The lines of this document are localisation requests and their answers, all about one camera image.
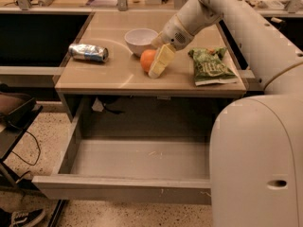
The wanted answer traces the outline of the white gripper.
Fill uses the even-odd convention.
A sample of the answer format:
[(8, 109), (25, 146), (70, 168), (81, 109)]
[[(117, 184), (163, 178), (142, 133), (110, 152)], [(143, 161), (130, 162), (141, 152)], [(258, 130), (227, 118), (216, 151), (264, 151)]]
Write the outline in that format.
[(195, 26), (196, 23), (189, 16), (175, 14), (169, 19), (162, 33), (151, 41), (151, 45), (158, 49), (148, 73), (150, 78), (159, 78), (173, 61), (176, 50), (182, 50), (192, 42)]

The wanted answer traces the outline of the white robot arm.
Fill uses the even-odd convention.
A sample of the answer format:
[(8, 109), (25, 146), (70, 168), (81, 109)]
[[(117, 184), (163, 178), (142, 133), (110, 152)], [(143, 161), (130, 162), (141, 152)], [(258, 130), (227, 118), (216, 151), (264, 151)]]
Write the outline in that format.
[(299, 49), (243, 0), (188, 0), (154, 45), (185, 48), (222, 20), (262, 90), (226, 106), (210, 136), (214, 227), (303, 227)]

